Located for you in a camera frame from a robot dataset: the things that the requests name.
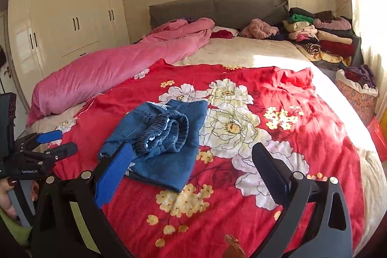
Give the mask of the left hand painted nails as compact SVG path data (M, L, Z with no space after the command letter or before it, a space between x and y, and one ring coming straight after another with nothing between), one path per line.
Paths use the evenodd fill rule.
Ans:
M12 191L16 185L16 181L12 181L9 178L1 179L0 183L0 195L1 195L1 210L13 221L17 221L18 215L16 213L15 207L8 195L9 191ZM37 181L32 181L30 185L30 199L32 202L35 202L38 199L39 185Z

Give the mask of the right hand painted nail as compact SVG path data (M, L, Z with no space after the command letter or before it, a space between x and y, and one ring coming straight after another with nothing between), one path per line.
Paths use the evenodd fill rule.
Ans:
M246 258L247 257L242 247L240 246L238 239L236 239L234 236L226 234L224 236L224 240L226 241L228 247L225 249L224 253L222 254L223 258Z

